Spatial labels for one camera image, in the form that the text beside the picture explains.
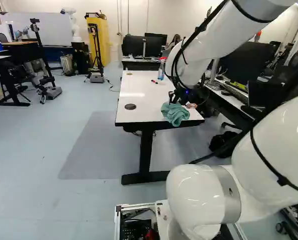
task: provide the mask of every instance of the bottle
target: bottle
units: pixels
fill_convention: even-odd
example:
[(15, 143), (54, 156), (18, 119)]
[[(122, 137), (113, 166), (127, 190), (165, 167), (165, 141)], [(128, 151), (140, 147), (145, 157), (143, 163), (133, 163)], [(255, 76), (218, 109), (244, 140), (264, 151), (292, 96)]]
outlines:
[(166, 61), (167, 57), (161, 57), (160, 58), (160, 67), (159, 67), (159, 70), (158, 70), (158, 80), (163, 80), (164, 79), (164, 72), (165, 72), (165, 61)]

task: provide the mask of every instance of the yellow machine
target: yellow machine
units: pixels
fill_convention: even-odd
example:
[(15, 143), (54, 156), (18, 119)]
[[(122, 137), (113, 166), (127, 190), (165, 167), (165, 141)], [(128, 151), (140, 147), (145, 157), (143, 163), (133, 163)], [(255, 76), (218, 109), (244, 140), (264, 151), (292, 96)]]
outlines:
[[(100, 17), (90, 17), (89, 14), (85, 16), (87, 21), (87, 25), (97, 24), (98, 27), (98, 37), (99, 37), (99, 45), (100, 45), (100, 52), (101, 52), (101, 61), (103, 66), (107, 66), (110, 61), (110, 44), (109, 44), (109, 32), (108, 32), (108, 24), (107, 20), (102, 19)], [(95, 47), (94, 47), (94, 40), (93, 40), (94, 33), (89, 32), (89, 49), (91, 50), (92, 62), (96, 57)]]

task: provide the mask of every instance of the black bag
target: black bag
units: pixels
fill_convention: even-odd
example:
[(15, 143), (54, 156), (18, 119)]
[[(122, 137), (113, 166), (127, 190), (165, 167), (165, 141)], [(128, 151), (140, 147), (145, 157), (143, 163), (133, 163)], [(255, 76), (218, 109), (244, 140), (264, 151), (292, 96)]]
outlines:
[[(211, 151), (216, 151), (220, 147), (222, 147), (225, 143), (229, 142), (232, 138), (234, 138), (237, 135), (236, 132), (233, 131), (226, 131), (224, 134), (221, 135), (215, 135), (210, 143), (209, 149)], [(227, 157), (230, 157), (233, 153), (234, 147), (229, 148), (219, 154), (217, 157), (221, 159), (225, 159)]]

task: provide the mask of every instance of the whiteboard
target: whiteboard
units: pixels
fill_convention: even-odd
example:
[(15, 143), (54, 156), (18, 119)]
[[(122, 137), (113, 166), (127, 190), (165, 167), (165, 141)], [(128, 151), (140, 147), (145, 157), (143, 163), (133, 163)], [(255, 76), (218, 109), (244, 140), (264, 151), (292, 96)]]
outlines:
[[(50, 46), (71, 46), (72, 27), (68, 14), (53, 12), (7, 12), (0, 14), (1, 23), (12, 24), (13, 31), (21, 31), (30, 28), (30, 19), (39, 19), (37, 23), (39, 34), (43, 45)], [(29, 37), (35, 39), (35, 33), (30, 29)]]

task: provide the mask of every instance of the gray floor mat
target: gray floor mat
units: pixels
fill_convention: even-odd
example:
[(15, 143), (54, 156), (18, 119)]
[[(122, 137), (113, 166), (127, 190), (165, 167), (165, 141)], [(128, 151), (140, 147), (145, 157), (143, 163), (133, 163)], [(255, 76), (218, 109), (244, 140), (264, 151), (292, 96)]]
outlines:
[(115, 112), (94, 112), (73, 146), (60, 179), (118, 179), (139, 169), (140, 137), (116, 127)]
[[(115, 127), (115, 112), (94, 112), (76, 141), (58, 177), (60, 179), (119, 179), (139, 170), (140, 137)], [(167, 171), (210, 153), (209, 142), (225, 118), (195, 127), (157, 131), (153, 138), (151, 171)], [(211, 158), (203, 164), (229, 164)]]

